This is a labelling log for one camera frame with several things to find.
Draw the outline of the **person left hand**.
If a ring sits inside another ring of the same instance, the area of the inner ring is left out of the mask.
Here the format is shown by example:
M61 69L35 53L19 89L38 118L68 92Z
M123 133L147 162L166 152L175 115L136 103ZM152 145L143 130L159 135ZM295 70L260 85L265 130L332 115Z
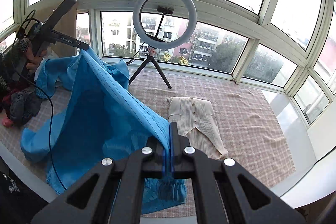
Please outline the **person left hand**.
M28 63L26 65L26 68L29 70L29 73L34 73L39 65L41 64L44 57L48 56L48 49L42 50L41 54L39 56L34 56L33 54L33 48L32 45L29 45L25 52L25 57L28 60Z

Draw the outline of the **black sparkly sleeve left forearm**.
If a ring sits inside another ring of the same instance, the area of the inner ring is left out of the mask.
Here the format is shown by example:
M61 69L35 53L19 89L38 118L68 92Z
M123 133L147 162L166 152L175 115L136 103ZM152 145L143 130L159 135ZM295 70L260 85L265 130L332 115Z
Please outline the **black sparkly sleeve left forearm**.
M30 41L22 39L15 42L6 53L1 53L1 111L9 111L9 106L3 103L5 97L30 86L26 80L13 80L13 76L19 76L14 68L18 66L22 57L26 57L29 46Z

